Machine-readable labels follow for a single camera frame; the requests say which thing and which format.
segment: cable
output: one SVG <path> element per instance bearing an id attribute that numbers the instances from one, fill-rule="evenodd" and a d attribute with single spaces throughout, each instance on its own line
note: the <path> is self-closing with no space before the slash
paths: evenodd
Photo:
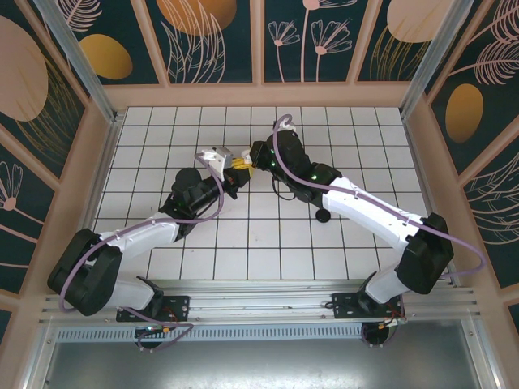
<path id="1" fill-rule="evenodd" d="M 455 276 L 468 276 L 470 274 L 474 274 L 474 273 L 480 271 L 481 269 L 483 269 L 487 265 L 487 258 L 485 258 L 485 254 L 481 250 L 479 250 L 478 248 L 472 246 L 468 242 L 465 242 L 465 241 L 461 240 L 458 237 L 453 237 L 452 235 L 449 235 L 447 233 L 442 233 L 441 231 L 438 231 L 437 229 L 432 229 L 431 227 L 428 227 L 426 225 L 417 223 L 414 220 L 408 220 L 408 218 L 406 216 L 403 216 L 399 212 L 394 211 L 390 207 L 387 207 L 386 205 L 380 203 L 379 201 L 377 201 L 375 199 L 372 199 L 372 198 L 364 195 L 363 193 L 355 192 L 354 190 L 351 190 L 351 189 L 341 188 L 339 186 L 330 186 L 330 185 L 316 184 L 314 182 L 309 182 L 309 181 L 302 180 L 301 178 L 299 178 L 298 176 L 293 174 L 286 167 L 285 162 L 283 162 L 283 160 L 281 159 L 281 154 L 279 153 L 279 146 L 277 144 L 277 132 L 279 131 L 279 129 L 281 127 L 281 124 L 282 123 L 286 123 L 286 122 L 288 122 L 288 124 L 290 124 L 292 126 L 294 125 L 292 123 L 292 115 L 286 114 L 286 115 L 281 116 L 279 119 L 277 119 L 277 122 L 274 125 L 274 130 L 273 130 L 274 132 L 273 132 L 273 137 L 272 137 L 272 143 L 273 143 L 273 146 L 274 146 L 274 154 L 275 154 L 275 156 L 277 158 L 277 162 L 279 163 L 279 165 L 281 166 L 283 171 L 290 178 L 292 178 L 294 181 L 299 182 L 300 184 L 312 187 L 312 188 L 316 188 L 316 189 L 336 190 L 338 192 L 346 193 L 347 195 L 353 195 L 353 196 L 355 196 L 356 199 L 361 199 L 361 200 L 367 201 L 368 203 L 370 203 L 372 205 L 375 205 L 378 208 L 380 208 L 381 210 L 386 211 L 388 214 L 396 217 L 398 220 L 402 220 L 403 222 L 405 222 L 407 224 L 410 224 L 413 227 L 416 227 L 417 229 L 422 229 L 424 231 L 427 231 L 428 233 L 432 233 L 432 234 L 436 235 L 437 237 L 442 237 L 443 239 L 448 239 L 449 241 L 455 242 L 458 245 L 464 246 L 467 249 L 472 250 L 475 254 L 478 255 L 479 259 L 481 260 L 481 263 L 477 267 L 475 267 L 473 269 L 464 270 L 464 271 L 456 271 L 454 273 L 447 273 L 447 274 L 442 275 L 442 278 L 444 278 L 444 277 L 455 277 Z"/>
<path id="2" fill-rule="evenodd" d="M 66 278 L 65 283 L 63 284 L 62 291 L 59 293 L 59 309 L 62 312 L 74 312 L 76 310 L 75 308 L 66 308 L 65 307 L 66 291 L 71 286 L 71 282 L 74 279 L 75 275 L 78 273 L 80 268 L 87 262 L 87 259 L 90 257 L 90 255 L 95 253 L 97 250 L 99 250 L 105 244 L 110 243 L 111 241 L 113 241 L 115 239 L 120 239 L 121 237 L 125 236 L 128 233 L 131 233 L 132 231 L 135 231 L 141 227 L 145 227 L 150 224 L 164 224 L 164 223 L 171 223 L 171 222 L 179 223 L 179 224 L 198 224 L 198 223 L 202 223 L 205 221 L 210 221 L 218 216 L 218 214 L 221 212 L 221 209 L 224 207 L 224 195 L 225 195 L 224 188 L 221 184 L 220 178 L 217 176 L 215 171 L 211 168 L 211 166 L 209 166 L 209 164 L 205 160 L 200 158 L 200 156 L 201 156 L 201 154 L 196 154 L 196 156 L 195 156 L 196 160 L 198 162 L 200 162 L 207 170 L 209 170 L 210 174 L 212 175 L 215 182 L 217 183 L 218 191 L 220 192 L 220 197 L 218 199 L 218 209 L 212 215 L 210 215 L 208 217 L 204 217 L 202 219 L 183 220 L 183 219 L 173 219 L 171 217 L 164 217 L 164 218 L 155 219 L 155 220 L 146 220 L 146 221 L 143 221 L 142 223 L 138 223 L 138 224 L 128 227 L 126 229 L 122 229 L 118 233 L 115 233 L 114 235 L 111 235 L 111 236 L 107 237 L 105 240 L 100 241 L 96 245 L 92 246 L 90 248 L 90 250 L 88 250 L 79 259 L 78 263 L 74 266 L 71 273 Z M 150 319 L 150 318 L 145 317 L 144 320 L 148 320 L 149 322 L 153 323 L 152 319 Z"/>
<path id="3" fill-rule="evenodd" d="M 279 197 L 280 199 L 284 199 L 286 201 L 292 201 L 293 199 L 295 199 L 295 194 L 294 194 L 294 197 L 292 199 L 287 199 L 286 197 L 281 196 L 280 193 L 276 189 L 276 184 L 274 183 L 276 181 L 279 182 L 279 180 L 276 180 L 276 178 L 274 178 L 274 176 L 272 176 L 272 180 L 271 180 L 272 190 L 274 190 L 274 193 L 277 195 L 277 197 Z"/>

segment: black mounting plate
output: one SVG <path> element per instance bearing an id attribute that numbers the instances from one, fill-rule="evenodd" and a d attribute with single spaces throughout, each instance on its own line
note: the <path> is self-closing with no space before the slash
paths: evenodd
<path id="1" fill-rule="evenodd" d="M 356 296 L 357 293 L 334 293 L 331 303 L 333 304 L 333 316 L 335 318 L 380 318 L 382 321 L 384 318 L 392 316 L 392 311 L 388 304 L 398 314 L 401 314 L 400 296 L 393 297 L 387 304 L 379 304 L 372 314 L 367 313 L 358 304 L 353 303 L 353 301 L 356 301 Z"/>
<path id="2" fill-rule="evenodd" d="M 171 311 L 173 311 L 173 314 L 179 322 L 186 322 L 189 314 L 189 296 L 164 296 L 162 299 L 162 307 L 154 319 L 161 322 L 171 322 L 173 320 L 170 316 Z M 143 310 L 138 310 L 137 312 L 148 316 Z M 125 310 L 118 310 L 115 320 L 118 323 L 138 323 L 146 321 L 141 318 L 136 318 L 133 314 Z"/>

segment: gold circle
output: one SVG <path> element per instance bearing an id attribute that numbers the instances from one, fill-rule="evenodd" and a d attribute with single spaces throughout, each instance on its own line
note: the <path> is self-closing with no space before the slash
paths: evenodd
<path id="1" fill-rule="evenodd" d="M 124 79 L 133 70 L 130 54 L 114 38 L 102 34 L 86 36 L 79 43 L 97 75 Z"/>
<path id="2" fill-rule="evenodd" d="M 18 24 L 0 16 L 0 112 L 28 122 L 47 101 L 49 76 L 38 44 Z"/>
<path id="3" fill-rule="evenodd" d="M 207 22 L 202 17 L 199 3 L 208 17 L 215 17 L 222 30 L 236 15 L 236 0 L 157 0 L 163 16 L 177 30 L 193 36 L 209 35 L 212 29 L 203 28 Z"/>
<path id="4" fill-rule="evenodd" d="M 407 43 L 432 40 L 453 0 L 392 0 L 388 8 L 388 29 Z"/>
<path id="5" fill-rule="evenodd" d="M 445 125 L 450 139 L 464 143 L 476 132 L 483 116 L 483 96 L 479 89 L 463 83 L 448 98 Z"/>

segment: enclosure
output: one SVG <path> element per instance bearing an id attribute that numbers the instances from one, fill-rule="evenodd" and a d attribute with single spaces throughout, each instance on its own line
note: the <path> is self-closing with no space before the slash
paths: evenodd
<path id="1" fill-rule="evenodd" d="M 517 387 L 518 24 L 517 0 L 2 4 L 0 386 Z M 324 303 L 399 256 L 255 169 L 121 263 L 189 297 L 189 336 L 141 355 L 117 310 L 60 311 L 46 283 L 78 230 L 150 217 L 180 169 L 208 177 L 194 154 L 241 156 L 286 113 L 312 161 L 441 215 L 487 265 L 404 294 L 407 324 L 369 348 Z M 448 271 L 478 266 L 453 249 Z"/>

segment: black wheel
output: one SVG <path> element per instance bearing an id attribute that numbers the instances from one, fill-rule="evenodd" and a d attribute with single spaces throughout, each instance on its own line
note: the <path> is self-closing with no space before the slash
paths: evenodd
<path id="1" fill-rule="evenodd" d="M 328 223 L 332 219 L 332 214 L 326 209 L 320 209 L 315 213 L 315 218 L 321 223 Z"/>

